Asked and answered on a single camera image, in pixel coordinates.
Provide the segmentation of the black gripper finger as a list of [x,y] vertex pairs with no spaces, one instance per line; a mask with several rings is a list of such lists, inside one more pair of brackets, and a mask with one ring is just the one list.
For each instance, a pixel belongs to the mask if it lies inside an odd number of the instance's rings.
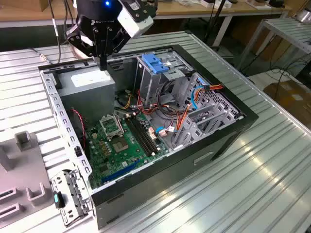
[[66,31],[66,39],[87,57],[93,57],[99,70],[102,70],[102,46],[101,41],[96,37],[96,30],[92,26],[73,26]]
[[108,56],[118,53],[130,38],[131,36],[122,27],[107,28],[106,39],[104,40],[104,50],[102,51],[102,70],[107,70]]

